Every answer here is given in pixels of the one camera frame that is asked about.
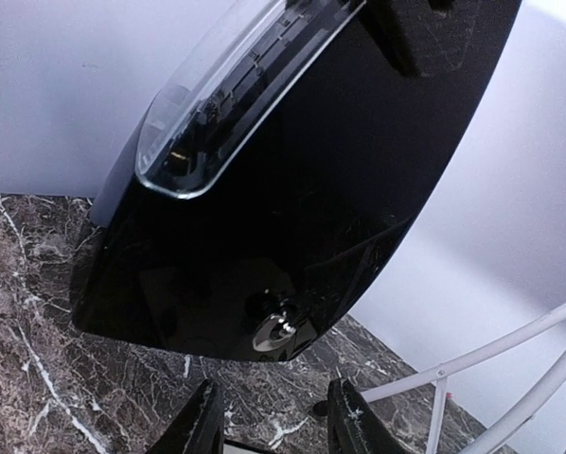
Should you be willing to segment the black metronome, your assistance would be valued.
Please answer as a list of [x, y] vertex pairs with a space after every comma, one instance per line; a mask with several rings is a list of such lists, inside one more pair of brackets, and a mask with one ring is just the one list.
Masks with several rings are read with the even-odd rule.
[[91, 209], [74, 326], [295, 358], [386, 266], [502, 56], [517, 1], [237, 1], [157, 93]]

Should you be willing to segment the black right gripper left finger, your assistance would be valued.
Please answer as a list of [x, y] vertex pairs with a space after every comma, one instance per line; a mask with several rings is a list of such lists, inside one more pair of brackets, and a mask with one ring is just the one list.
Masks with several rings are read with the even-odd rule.
[[146, 453], [222, 454], [223, 412], [221, 387], [205, 379]]

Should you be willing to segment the white perforated music stand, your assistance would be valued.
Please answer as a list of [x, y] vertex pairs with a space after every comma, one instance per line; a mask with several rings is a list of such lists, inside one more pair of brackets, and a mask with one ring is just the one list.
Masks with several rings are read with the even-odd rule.
[[[492, 453], [510, 444], [521, 453], [566, 453], [566, 300], [535, 308], [509, 291], [473, 291], [462, 309], [426, 308], [402, 318], [401, 327], [424, 334], [391, 348], [416, 372], [362, 393], [367, 402], [435, 388], [427, 452], [437, 450], [447, 401], [466, 409], [486, 427], [462, 447]], [[453, 394], [453, 400], [446, 393]]]

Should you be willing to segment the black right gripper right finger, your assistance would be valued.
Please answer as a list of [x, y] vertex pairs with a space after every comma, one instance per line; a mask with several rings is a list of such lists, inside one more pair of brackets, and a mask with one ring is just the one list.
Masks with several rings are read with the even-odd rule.
[[405, 454], [361, 394], [346, 379], [327, 390], [327, 448], [336, 454]]

